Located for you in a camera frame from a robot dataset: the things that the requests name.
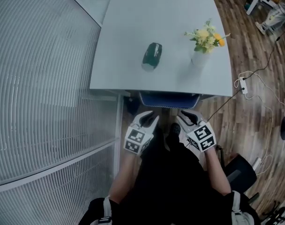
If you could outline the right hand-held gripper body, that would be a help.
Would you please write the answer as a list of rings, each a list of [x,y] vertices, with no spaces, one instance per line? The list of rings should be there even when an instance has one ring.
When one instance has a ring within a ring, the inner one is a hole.
[[[201,121],[187,133],[187,138],[190,144],[200,152],[205,152],[215,146],[215,134],[209,122]]]

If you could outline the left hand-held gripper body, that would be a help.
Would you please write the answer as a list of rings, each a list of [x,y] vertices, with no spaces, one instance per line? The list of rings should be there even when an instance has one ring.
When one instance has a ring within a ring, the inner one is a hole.
[[[149,145],[154,135],[154,126],[140,127],[131,124],[126,132],[123,148],[134,154],[141,154]]]

